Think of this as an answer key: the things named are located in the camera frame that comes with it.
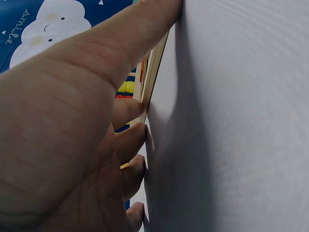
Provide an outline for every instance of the finger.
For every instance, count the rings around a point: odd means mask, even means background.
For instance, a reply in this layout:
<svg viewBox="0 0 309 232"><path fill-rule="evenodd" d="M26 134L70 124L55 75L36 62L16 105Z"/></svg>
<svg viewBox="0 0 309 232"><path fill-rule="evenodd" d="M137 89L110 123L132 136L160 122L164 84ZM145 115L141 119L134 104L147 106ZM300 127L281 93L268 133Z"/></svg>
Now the finger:
<svg viewBox="0 0 309 232"><path fill-rule="evenodd" d="M114 91L177 20L182 0L140 0L59 45L53 57L103 78Z"/></svg>
<svg viewBox="0 0 309 232"><path fill-rule="evenodd" d="M143 113L142 104L135 99L115 99L112 125L114 129L119 129L127 122L130 122Z"/></svg>
<svg viewBox="0 0 309 232"><path fill-rule="evenodd" d="M137 123L133 127L116 134L115 151L120 164L128 163L136 156L146 139L146 125Z"/></svg>
<svg viewBox="0 0 309 232"><path fill-rule="evenodd" d="M144 204L140 202L134 203L126 211L126 231L138 232L144 219Z"/></svg>
<svg viewBox="0 0 309 232"><path fill-rule="evenodd" d="M121 170L125 201L130 200L140 189L141 181L144 178L144 165L144 156L137 155L127 167Z"/></svg>

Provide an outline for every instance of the wooden edge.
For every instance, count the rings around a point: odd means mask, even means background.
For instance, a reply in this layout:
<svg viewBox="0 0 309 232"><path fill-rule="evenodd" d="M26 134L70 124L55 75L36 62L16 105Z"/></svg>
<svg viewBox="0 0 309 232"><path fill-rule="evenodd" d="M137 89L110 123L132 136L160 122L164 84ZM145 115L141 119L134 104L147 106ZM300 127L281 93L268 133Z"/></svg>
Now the wooden edge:
<svg viewBox="0 0 309 232"><path fill-rule="evenodd" d="M148 111L148 107L150 103L150 98L151 98L151 95L154 89L155 79L158 74L158 70L160 67L160 63L161 63L164 48L166 45L166 41L168 38L168 34L169 33L167 33L163 37L163 39L158 43L156 48L153 50L152 59L151 59L149 70L146 76L145 88L144 88L142 99L141 99L141 103L144 107L144 113L140 116L139 122L142 122L142 123L144 123L146 119L146 115L147 115L147 111Z"/></svg>

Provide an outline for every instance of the skin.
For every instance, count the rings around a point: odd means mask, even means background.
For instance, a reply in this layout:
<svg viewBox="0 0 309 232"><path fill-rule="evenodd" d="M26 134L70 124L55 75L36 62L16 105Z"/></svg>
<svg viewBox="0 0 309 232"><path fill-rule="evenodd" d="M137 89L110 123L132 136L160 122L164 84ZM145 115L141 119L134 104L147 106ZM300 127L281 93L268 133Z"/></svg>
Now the skin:
<svg viewBox="0 0 309 232"><path fill-rule="evenodd" d="M139 230L146 127L115 135L142 106L114 97L181 6L139 0L0 76L0 231Z"/></svg>

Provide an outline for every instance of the white surface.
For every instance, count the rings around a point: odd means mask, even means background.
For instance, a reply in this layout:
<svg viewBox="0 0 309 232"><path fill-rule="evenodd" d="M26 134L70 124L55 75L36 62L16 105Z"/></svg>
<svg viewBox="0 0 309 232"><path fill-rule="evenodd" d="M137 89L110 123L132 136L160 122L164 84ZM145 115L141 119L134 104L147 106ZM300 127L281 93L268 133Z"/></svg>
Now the white surface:
<svg viewBox="0 0 309 232"><path fill-rule="evenodd" d="M309 0L184 8L148 115L149 231L308 231Z"/></svg>

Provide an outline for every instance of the cartoon cloud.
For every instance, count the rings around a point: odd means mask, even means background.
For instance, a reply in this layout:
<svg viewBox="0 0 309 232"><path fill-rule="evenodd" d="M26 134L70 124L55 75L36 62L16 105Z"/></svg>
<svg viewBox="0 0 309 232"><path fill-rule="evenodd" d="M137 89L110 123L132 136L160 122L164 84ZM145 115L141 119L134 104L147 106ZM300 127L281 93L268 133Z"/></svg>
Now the cartoon cloud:
<svg viewBox="0 0 309 232"><path fill-rule="evenodd" d="M45 0L34 22L21 35L22 44L14 51L10 68L50 46L91 28L84 18L84 6L76 0Z"/></svg>

